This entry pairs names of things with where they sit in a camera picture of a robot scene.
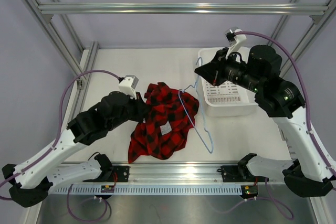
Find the red black plaid shirt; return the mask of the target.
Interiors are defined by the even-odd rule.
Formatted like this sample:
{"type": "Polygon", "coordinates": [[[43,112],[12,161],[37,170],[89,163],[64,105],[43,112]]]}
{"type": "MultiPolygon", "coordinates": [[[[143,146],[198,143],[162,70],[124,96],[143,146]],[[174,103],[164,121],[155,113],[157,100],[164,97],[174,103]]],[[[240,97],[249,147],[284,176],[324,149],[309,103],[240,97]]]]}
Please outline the red black plaid shirt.
{"type": "Polygon", "coordinates": [[[170,88],[164,82],[149,84],[144,94],[150,111],[136,125],[128,148],[128,163],[140,156],[169,159],[186,146],[200,103],[187,92],[170,88]]]}

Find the light blue wire hanger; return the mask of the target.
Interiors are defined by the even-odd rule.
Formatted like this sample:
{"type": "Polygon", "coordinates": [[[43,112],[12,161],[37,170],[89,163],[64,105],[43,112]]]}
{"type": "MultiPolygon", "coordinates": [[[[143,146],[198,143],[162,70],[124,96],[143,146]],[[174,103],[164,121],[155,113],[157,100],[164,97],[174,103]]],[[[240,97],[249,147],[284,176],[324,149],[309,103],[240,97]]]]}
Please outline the light blue wire hanger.
{"type": "Polygon", "coordinates": [[[186,88],[184,89],[178,89],[178,99],[183,107],[183,110],[184,112],[186,113],[187,117],[188,117],[188,120],[189,122],[191,123],[193,129],[195,130],[196,134],[198,135],[199,139],[202,141],[204,147],[206,148],[206,150],[208,151],[209,154],[213,154],[214,152],[214,141],[212,139],[212,135],[211,135],[211,132],[207,129],[206,127],[206,118],[205,118],[205,113],[204,113],[204,109],[203,109],[203,105],[202,105],[202,102],[200,101],[200,98],[201,98],[201,95],[199,94],[198,92],[198,85],[199,85],[199,80],[200,80],[200,76],[197,74],[196,75],[196,79],[195,79],[195,82],[193,84],[190,84],[188,85],[186,88]],[[204,141],[204,139],[202,138],[201,134],[199,133],[197,127],[195,126],[195,123],[192,122],[192,119],[191,119],[191,116],[190,114],[188,113],[187,109],[186,109],[186,106],[185,106],[185,103],[183,102],[182,98],[181,98],[181,95],[183,93],[185,93],[189,88],[192,88],[194,89],[194,91],[196,92],[196,95],[197,95],[197,98],[198,98],[198,101],[199,101],[199,111],[201,112],[201,116],[202,116],[202,121],[203,121],[203,130],[204,132],[207,134],[208,136],[208,139],[210,141],[210,144],[211,146],[209,147],[206,142],[204,141]]]}

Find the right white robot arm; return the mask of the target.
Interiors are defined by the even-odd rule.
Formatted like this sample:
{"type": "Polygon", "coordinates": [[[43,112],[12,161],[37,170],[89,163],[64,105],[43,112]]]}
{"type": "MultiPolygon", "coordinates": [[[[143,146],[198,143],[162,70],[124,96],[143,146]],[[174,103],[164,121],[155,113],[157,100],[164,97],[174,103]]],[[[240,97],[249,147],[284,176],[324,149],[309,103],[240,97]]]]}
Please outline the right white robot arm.
{"type": "Polygon", "coordinates": [[[296,195],[323,197],[335,180],[314,146],[306,118],[308,105],[295,84],[281,78],[282,58],[266,45],[250,48],[246,61],[238,52],[225,47],[214,58],[195,69],[195,73],[213,86],[229,81],[255,94],[255,102],[273,119],[294,149],[296,159],[276,160],[247,154],[238,163],[238,176],[246,181],[256,177],[283,182],[296,195]]]}

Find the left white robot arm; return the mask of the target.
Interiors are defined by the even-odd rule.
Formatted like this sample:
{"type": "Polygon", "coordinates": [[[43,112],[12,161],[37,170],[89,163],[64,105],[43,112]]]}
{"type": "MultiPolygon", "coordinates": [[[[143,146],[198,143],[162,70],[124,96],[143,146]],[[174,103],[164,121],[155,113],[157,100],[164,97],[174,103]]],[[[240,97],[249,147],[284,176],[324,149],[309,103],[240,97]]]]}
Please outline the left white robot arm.
{"type": "Polygon", "coordinates": [[[90,161],[60,167],[71,155],[107,136],[124,122],[143,122],[150,111],[139,93],[135,98],[113,91],[90,109],[72,119],[59,139],[19,164],[7,164],[2,173],[12,200],[28,208],[43,201],[57,189],[79,182],[105,182],[112,177],[113,165],[107,155],[90,161]]]}

